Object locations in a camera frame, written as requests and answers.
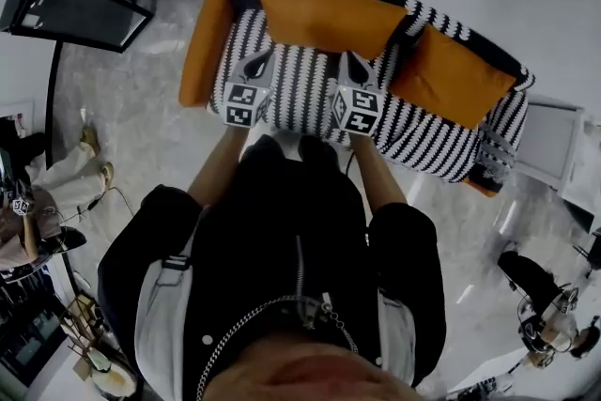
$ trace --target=zipper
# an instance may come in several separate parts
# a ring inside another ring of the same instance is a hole
[[[299,265],[297,268],[297,296],[302,296],[302,287],[304,285],[304,258],[302,257],[301,236],[297,236],[297,255]]]
[[[210,370],[213,368],[217,359],[221,355],[223,349],[227,342],[232,338],[236,332],[238,332],[245,324],[247,324],[251,319],[261,314],[268,307],[273,304],[277,304],[279,302],[290,302],[295,301],[298,304],[299,315],[301,319],[303,319],[303,327],[311,330],[314,329],[314,320],[316,314],[319,310],[323,311],[329,318],[336,324],[336,328],[338,328],[342,334],[345,336],[348,342],[348,348],[354,352],[358,353],[357,345],[353,341],[353,338],[348,333],[345,328],[345,323],[338,318],[338,314],[335,313],[332,309],[330,294],[325,292],[322,294],[323,302],[319,303],[312,298],[308,298],[306,296],[302,296],[302,288],[304,286],[304,259],[302,257],[302,246],[301,246],[301,237],[296,236],[296,244],[297,244],[297,253],[299,256],[299,264],[297,268],[297,286],[296,286],[296,295],[294,296],[282,296],[272,301],[267,301],[261,304],[258,307],[255,307],[253,311],[247,313],[243,316],[234,326],[230,328],[230,330],[223,336],[221,341],[213,350],[213,353],[210,355],[208,359],[207,365],[205,366],[205,370],[198,381],[198,387],[196,388],[196,401],[201,401],[203,395],[205,393],[205,388],[207,387],[208,375],[210,374]],[[307,314],[309,309],[312,310],[310,315]]]
[[[296,236],[296,244],[297,244],[297,288],[296,294],[298,298],[302,298],[302,289],[304,288],[304,257],[302,255],[302,242],[301,236]],[[307,302],[299,303],[297,306],[297,314],[299,318],[302,320],[302,327],[307,330],[315,329],[315,320],[317,316],[317,311],[319,310],[319,305],[315,302],[311,304]]]

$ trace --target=black chair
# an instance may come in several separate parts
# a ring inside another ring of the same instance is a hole
[[[541,369],[549,366],[555,355],[555,349],[541,337],[541,331],[544,327],[545,323],[541,317],[535,315],[522,321],[518,330],[519,336],[528,351],[546,355],[543,364],[537,366]]]
[[[583,255],[591,265],[591,271],[587,274],[587,278],[594,270],[601,270],[601,236],[595,236],[593,247],[588,253],[580,246],[573,247],[579,254]]]
[[[57,236],[44,239],[39,244],[39,256],[34,262],[18,266],[11,270],[0,270],[0,277],[5,283],[10,284],[30,276],[43,268],[55,254],[64,254],[67,251],[83,246],[85,236],[73,227],[62,226],[61,233]]]

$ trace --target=orange cushion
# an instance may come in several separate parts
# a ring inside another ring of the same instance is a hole
[[[463,181],[474,188],[476,191],[480,191],[480,193],[484,194],[486,197],[495,197],[498,193],[494,191],[489,191],[487,188],[482,187],[480,184],[477,184],[473,180],[470,180],[468,177],[463,179]]]
[[[474,129],[516,79],[427,24],[389,91],[426,111]]]
[[[407,15],[379,0],[260,0],[278,43],[378,57]]]
[[[203,1],[179,84],[179,103],[184,107],[207,106],[233,21],[229,0]]]

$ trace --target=person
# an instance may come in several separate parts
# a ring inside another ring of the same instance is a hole
[[[594,322],[579,332],[574,315],[564,312],[573,302],[576,291],[563,292],[555,284],[552,274],[515,250],[502,253],[498,265],[530,298],[535,313],[533,324],[543,326],[538,334],[553,351],[570,352],[572,357],[580,359],[597,345],[601,331]],[[547,354],[529,356],[534,365],[547,364],[544,362]]]
[[[239,161],[247,135],[155,188],[100,262],[123,352],[165,400],[419,399],[446,337],[435,226],[369,137],[366,228],[331,146],[303,137],[297,162],[264,135]]]
[[[45,260],[55,252],[64,252],[85,243],[85,238],[72,228],[80,213],[108,189],[113,178],[113,166],[106,163],[99,170],[92,160],[100,152],[96,132],[85,127],[82,142],[66,159],[50,169],[19,167],[13,162],[18,176],[27,175],[31,182],[33,205],[31,212],[17,215],[10,206],[0,210],[0,270],[11,270],[29,263]],[[12,160],[20,159],[10,152]]]

